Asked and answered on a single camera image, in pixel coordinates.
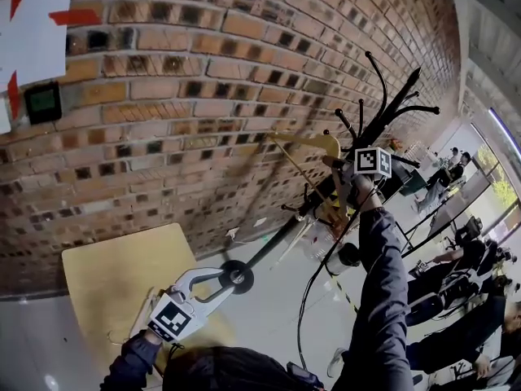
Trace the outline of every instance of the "white shoe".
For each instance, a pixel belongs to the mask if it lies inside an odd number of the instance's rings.
[[[342,368],[344,367],[344,360],[342,359],[342,354],[346,351],[344,348],[338,348],[333,354],[333,358],[329,365],[327,366],[327,376],[330,378],[337,378],[342,372]]]

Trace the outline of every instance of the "table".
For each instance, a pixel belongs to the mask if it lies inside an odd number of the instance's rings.
[[[427,185],[425,179],[423,179],[423,177],[416,169],[412,170],[410,175],[411,179],[400,190],[400,193],[403,196],[410,196],[411,194],[420,191]]]
[[[85,341],[104,375],[120,354],[150,288],[173,284],[197,263],[177,223],[63,251],[72,306]],[[205,286],[195,291],[208,295]],[[195,345],[233,345],[231,327],[218,311],[203,329],[184,340]]]
[[[424,244],[434,239],[438,234],[444,231],[450,224],[458,218],[472,203],[474,203],[479,196],[490,186],[490,181],[481,173],[476,172],[472,178],[465,183],[465,185],[446,202],[441,204],[434,211],[429,213],[420,223],[413,226],[408,231],[403,231],[401,226],[396,223],[396,227],[405,237],[407,244],[411,245],[406,253],[402,257],[408,257],[414,251],[420,249]],[[431,229],[427,237],[417,245],[412,245],[408,234],[414,232],[416,228],[422,225],[428,218],[433,217],[431,222]]]
[[[411,173],[400,162],[392,162],[392,176],[382,185],[380,191],[384,201],[389,201],[397,192],[401,192],[403,187],[411,179]]]

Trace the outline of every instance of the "floor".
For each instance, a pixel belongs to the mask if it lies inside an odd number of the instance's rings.
[[[404,229],[419,217],[410,208],[413,199],[397,195],[387,205]],[[425,235],[428,226],[418,229],[415,237]],[[247,260],[268,238],[241,244],[231,250],[232,258]],[[349,239],[357,244],[357,233]],[[234,327],[236,345],[269,354],[281,364],[300,364],[296,346],[297,314],[304,287],[317,268],[317,261],[294,248],[279,265],[285,244],[279,245],[255,267],[255,284],[250,292],[230,297],[220,311]],[[439,247],[428,244],[405,259],[407,268],[419,258],[428,260],[439,253]],[[201,266],[219,266],[222,256],[201,261]],[[338,277],[344,291],[355,305],[360,303],[365,273],[360,268],[346,270]],[[302,325],[302,346],[308,368],[324,381],[327,388],[334,383],[326,375],[326,366],[338,347],[348,347],[353,308],[343,293],[322,272],[309,294]],[[411,328],[410,340],[443,327],[441,323],[424,323]],[[98,388],[102,380],[86,350],[76,324],[71,301],[59,297],[24,304],[0,303],[0,389],[12,391],[82,391]]]

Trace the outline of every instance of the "chair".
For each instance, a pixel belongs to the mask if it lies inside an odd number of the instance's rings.
[[[483,223],[480,218],[471,216],[465,226],[456,228],[454,233],[454,240],[451,240],[448,236],[445,236],[445,240],[448,240],[449,246],[445,250],[456,250],[456,248],[462,248],[472,240],[476,239],[481,235],[483,230]]]

